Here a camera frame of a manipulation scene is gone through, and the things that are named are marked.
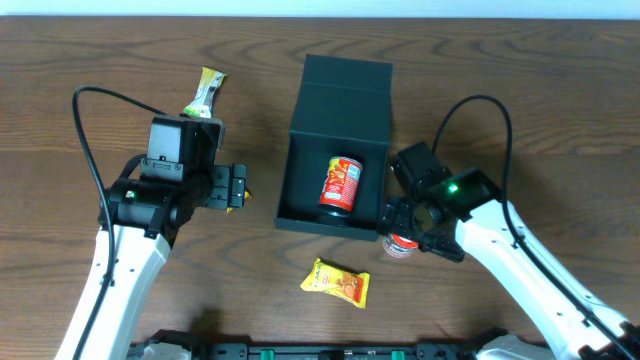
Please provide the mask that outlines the red Pringles can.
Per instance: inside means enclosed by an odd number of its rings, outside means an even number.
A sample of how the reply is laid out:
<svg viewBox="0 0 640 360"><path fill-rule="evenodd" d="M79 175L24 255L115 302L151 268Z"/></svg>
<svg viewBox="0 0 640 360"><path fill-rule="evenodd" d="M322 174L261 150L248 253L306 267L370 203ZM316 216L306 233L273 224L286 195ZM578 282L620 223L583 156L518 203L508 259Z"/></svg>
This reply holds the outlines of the red Pringles can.
<svg viewBox="0 0 640 360"><path fill-rule="evenodd" d="M418 250L418 244L396 234L388 234L383 240L383 248L394 258L407 258Z"/></svg>
<svg viewBox="0 0 640 360"><path fill-rule="evenodd" d="M319 207L332 216L346 217L354 209L363 166L357 160L335 156L329 160Z"/></svg>

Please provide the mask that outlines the green yellow snack bar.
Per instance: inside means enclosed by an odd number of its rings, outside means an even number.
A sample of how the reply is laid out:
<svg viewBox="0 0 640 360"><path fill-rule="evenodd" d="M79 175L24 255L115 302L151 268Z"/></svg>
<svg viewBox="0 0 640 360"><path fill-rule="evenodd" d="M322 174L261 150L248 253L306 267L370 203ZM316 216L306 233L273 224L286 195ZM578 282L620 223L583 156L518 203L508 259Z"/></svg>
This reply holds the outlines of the green yellow snack bar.
<svg viewBox="0 0 640 360"><path fill-rule="evenodd" d="M193 117L212 118L216 93L226 77L226 73L203 67L195 97L183 109L183 113Z"/></svg>

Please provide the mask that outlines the dark green box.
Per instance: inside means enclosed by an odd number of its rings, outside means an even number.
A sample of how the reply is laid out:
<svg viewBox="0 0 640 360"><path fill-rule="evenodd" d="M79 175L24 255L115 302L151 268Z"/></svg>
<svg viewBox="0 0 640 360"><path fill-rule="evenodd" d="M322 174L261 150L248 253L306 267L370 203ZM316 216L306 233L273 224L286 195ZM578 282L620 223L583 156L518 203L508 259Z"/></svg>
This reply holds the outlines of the dark green box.
<svg viewBox="0 0 640 360"><path fill-rule="evenodd" d="M289 128L289 148L274 224L279 230L375 242L391 142L389 63L307 55ZM344 216L320 206L330 160L363 169Z"/></svg>

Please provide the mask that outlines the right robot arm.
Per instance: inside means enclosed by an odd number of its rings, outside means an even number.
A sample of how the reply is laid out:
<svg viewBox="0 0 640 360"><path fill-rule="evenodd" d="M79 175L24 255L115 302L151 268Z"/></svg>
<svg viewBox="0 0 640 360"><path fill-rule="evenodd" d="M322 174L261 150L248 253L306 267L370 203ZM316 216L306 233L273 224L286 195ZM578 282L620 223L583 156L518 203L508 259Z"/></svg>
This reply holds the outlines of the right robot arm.
<svg viewBox="0 0 640 360"><path fill-rule="evenodd" d="M636 359L639 329L584 287L537 240L483 172L394 173L379 231L459 263L471 256L509 292L558 359Z"/></svg>

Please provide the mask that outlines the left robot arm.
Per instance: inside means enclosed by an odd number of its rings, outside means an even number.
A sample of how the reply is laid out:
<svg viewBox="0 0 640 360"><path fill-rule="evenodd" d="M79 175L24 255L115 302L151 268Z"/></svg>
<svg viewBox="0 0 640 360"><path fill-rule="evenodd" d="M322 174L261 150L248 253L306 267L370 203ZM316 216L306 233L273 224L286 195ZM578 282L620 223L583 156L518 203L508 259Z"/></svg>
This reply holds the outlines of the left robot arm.
<svg viewBox="0 0 640 360"><path fill-rule="evenodd" d="M132 158L107 190L89 276L56 354L59 359L124 359L156 276L179 229L198 208L240 208L248 171L216 165L177 183L132 178Z"/></svg>

